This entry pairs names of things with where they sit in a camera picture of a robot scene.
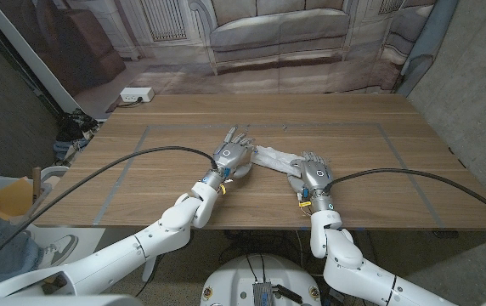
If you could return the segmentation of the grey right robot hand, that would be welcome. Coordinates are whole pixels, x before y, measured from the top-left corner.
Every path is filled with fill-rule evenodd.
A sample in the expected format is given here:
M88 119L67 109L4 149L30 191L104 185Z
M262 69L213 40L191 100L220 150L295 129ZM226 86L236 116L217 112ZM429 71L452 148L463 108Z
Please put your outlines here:
M333 173L324 158L312 151L304 151L303 159L294 159L290 165L300 171L300 176L287 175L292 189L301 203L309 201L312 211L334 210L331 198Z

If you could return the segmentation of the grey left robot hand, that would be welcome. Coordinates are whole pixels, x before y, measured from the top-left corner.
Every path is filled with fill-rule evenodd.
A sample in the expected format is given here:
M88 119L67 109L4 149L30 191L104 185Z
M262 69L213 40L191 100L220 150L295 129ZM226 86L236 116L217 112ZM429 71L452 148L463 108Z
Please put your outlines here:
M209 170L201 182L217 190L220 184L229 179L240 179L251 170L251 153L255 150L253 138L246 133L235 136L238 129L234 125L228 131L223 142L213 151L216 169Z

